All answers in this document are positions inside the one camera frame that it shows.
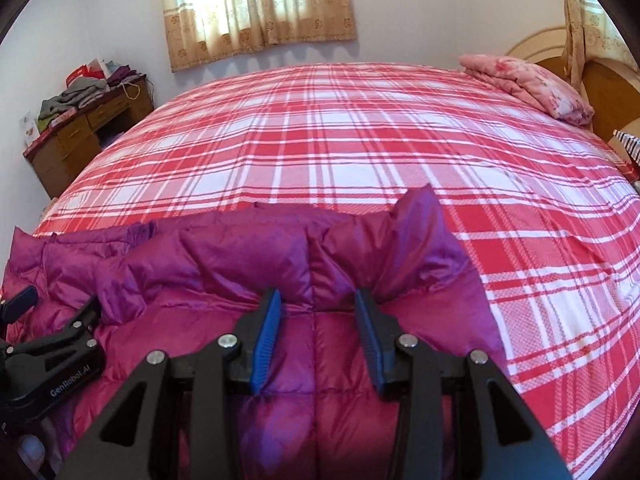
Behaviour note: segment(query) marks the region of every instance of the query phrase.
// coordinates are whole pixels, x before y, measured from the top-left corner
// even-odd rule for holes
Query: folded clothes
[[[82,99],[82,101],[80,101],[78,103],[78,108],[84,108],[85,106],[90,105],[91,103],[93,103],[95,100],[100,99],[103,95],[105,95],[108,92],[108,90],[97,90],[89,95],[87,95],[86,97],[84,97]]]
[[[98,90],[107,89],[108,85],[104,79],[79,77],[75,79],[62,94],[43,101],[38,118],[43,120],[54,114],[66,112],[72,107],[77,107],[82,101]]]
[[[38,119],[38,121],[37,121],[38,122],[38,131],[40,133],[42,133],[44,130],[46,130],[49,127],[51,121],[53,121],[53,119],[55,119],[55,118],[57,118],[59,116],[60,116],[60,114],[53,114],[53,115],[50,115],[49,117],[45,117],[44,119]]]
[[[139,79],[139,78],[140,78],[140,74],[138,72],[134,72],[133,74],[126,76],[126,78],[124,78],[120,82],[120,84],[121,85],[126,85],[127,83],[131,83],[131,82],[133,82],[133,81],[135,81],[136,79]]]
[[[125,78],[137,74],[138,72],[132,70],[129,65],[123,65],[111,74],[110,78],[107,79],[107,83],[111,87],[118,86]]]
[[[56,118],[54,118],[51,123],[49,124],[49,126],[51,128],[53,128],[54,126],[57,126],[58,124],[62,123],[63,121],[66,121],[69,117],[72,117],[76,114],[76,112],[78,111],[77,108],[73,107],[73,108],[69,108],[69,110],[67,110],[66,112],[64,112],[63,114],[58,115]]]

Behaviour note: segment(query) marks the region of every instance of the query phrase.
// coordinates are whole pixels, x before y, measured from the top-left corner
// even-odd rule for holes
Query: bedroom wall corner
[[[82,0],[31,0],[0,44],[0,266],[9,255],[14,226],[30,232],[49,203],[22,157],[19,120],[38,114],[46,98],[64,88],[66,76],[93,57]]]

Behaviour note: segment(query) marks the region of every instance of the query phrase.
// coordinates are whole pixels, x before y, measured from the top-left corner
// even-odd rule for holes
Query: red and white plaid bedsheet
[[[458,72],[388,64],[230,78],[159,108],[37,233],[210,208],[388,208],[431,184],[479,272],[517,389],[578,479],[640,396],[640,198],[614,153]]]

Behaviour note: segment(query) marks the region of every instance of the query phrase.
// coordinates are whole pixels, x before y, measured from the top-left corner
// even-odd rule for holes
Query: white wall
[[[467,0],[470,54],[503,54],[529,34],[564,23],[564,0]]]
[[[148,74],[156,103],[210,80],[308,62],[395,61],[455,68],[465,52],[504,53],[563,22],[562,0],[352,0],[358,40],[277,46],[172,74],[161,0],[31,0],[0,44],[0,261],[13,225],[31,230],[48,203],[22,158],[18,120],[94,57]]]
[[[79,60],[91,59],[79,0],[31,0],[0,44],[0,262],[14,226],[33,230],[49,197],[29,163],[18,121],[40,112],[43,99],[64,89]]]

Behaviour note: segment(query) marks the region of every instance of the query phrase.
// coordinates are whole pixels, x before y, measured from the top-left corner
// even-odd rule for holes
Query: blue gripper pad
[[[280,292],[274,290],[273,294],[267,297],[267,301],[269,303],[266,306],[266,314],[255,343],[254,366],[249,381],[251,391],[254,394],[260,391],[267,380],[273,346],[276,343],[278,327],[280,326],[280,307],[282,304]]]
[[[378,393],[381,393],[385,383],[383,353],[370,316],[372,306],[375,307],[375,304],[372,303],[370,292],[362,289],[357,290],[355,312],[360,344],[364,350],[364,359],[367,361],[369,378]]]

